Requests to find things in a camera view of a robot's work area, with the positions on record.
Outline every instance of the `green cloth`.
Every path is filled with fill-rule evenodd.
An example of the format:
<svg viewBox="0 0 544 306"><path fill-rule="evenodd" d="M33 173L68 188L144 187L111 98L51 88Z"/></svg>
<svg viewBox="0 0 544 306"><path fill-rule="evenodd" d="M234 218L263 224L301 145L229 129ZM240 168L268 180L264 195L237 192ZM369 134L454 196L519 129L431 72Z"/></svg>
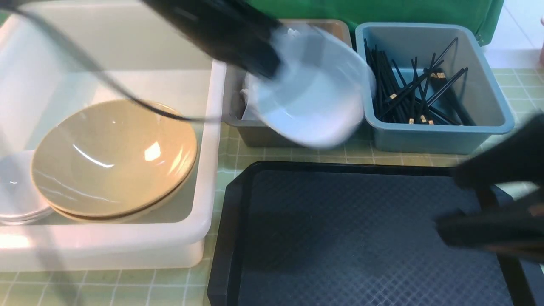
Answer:
<svg viewBox="0 0 544 306"><path fill-rule="evenodd" d="M351 32L365 22L425 22L468 28L481 45L493 38L504 0L248 0L280 19L338 19Z"/></svg>

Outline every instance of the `white plastic bin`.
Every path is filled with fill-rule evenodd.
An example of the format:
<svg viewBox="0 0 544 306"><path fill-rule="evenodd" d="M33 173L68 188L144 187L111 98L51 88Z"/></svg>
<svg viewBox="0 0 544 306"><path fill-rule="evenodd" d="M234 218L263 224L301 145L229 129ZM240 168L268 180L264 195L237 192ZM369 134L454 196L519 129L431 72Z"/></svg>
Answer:
<svg viewBox="0 0 544 306"><path fill-rule="evenodd" d="M65 0L25 9L61 29L142 99L188 116L221 117L224 65L212 67L141 2ZM50 128L85 106L123 98L18 16L0 28L0 75L0 157L35 148ZM131 224L79 224L54 213L37 225L0 226L0 271L198 264L211 226L220 124L193 127L197 168L171 203Z"/></svg>

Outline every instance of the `light blue tray bin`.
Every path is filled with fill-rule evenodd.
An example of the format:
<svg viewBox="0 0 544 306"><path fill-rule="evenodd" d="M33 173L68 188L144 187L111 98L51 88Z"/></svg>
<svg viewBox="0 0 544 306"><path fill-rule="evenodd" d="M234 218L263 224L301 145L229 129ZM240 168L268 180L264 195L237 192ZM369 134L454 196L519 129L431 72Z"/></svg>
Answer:
<svg viewBox="0 0 544 306"><path fill-rule="evenodd" d="M438 57L455 37L459 41L444 56L441 68L448 77L452 77L460 69L468 67L467 73L452 88L477 126L385 123L374 115L371 93L368 93L364 111L378 150L470 154L489 136L512 131L512 112L480 46L468 29L429 23L370 22L359 25L355 30L359 55L366 60L365 38L369 47L377 44L390 60L395 60L407 82L412 80L411 59L418 57L420 69L429 67L432 54L436 52ZM433 106L440 108L438 102Z"/></svg>

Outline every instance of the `tan bowl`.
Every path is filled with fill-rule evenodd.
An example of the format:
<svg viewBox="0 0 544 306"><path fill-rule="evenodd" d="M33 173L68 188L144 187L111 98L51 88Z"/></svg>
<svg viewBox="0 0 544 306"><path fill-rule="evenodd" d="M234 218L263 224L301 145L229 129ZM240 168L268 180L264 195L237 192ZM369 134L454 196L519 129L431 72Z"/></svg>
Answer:
<svg viewBox="0 0 544 306"><path fill-rule="evenodd" d="M58 209L58 208L56 208L54 206L51 206L51 208L53 209L53 211L55 211L59 215L61 215L63 217L66 217L68 219L77 221L77 222L82 222L82 223L103 223L103 224L126 223L126 222L131 222L131 221L137 220L137 219L145 216L146 214L148 214L148 213L150 213L150 212L164 206L164 204L168 203L181 190L181 188L183 187L184 184L185 184L185 180L182 181L181 184L179 184L176 188L174 188L174 190L172 190L170 193L168 193L164 197L158 199L156 202L151 203L150 205L143 207L140 210L136 210L136 211L133 211L131 213L126 213L124 215L119 215L119 216L116 216L116 217L102 217L102 218L101 217L95 217L95 218L93 218L93 217L82 217L82 216L78 216L78 215L72 215L72 214L67 213L65 211L62 211L62 210L60 210L60 209Z"/></svg>
<svg viewBox="0 0 544 306"><path fill-rule="evenodd" d="M117 218L179 186L195 163L197 146L190 123L128 100L99 103L46 135L34 153L32 180L57 211Z"/></svg>

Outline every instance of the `stacked white plates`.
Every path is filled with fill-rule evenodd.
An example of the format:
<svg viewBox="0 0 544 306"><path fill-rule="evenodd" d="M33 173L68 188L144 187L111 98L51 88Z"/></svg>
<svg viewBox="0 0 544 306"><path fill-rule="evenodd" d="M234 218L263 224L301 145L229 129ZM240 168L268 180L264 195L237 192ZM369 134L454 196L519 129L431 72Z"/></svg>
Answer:
<svg viewBox="0 0 544 306"><path fill-rule="evenodd" d="M33 155L27 150L0 158L0 223L28 224L53 212L32 183Z"/></svg>

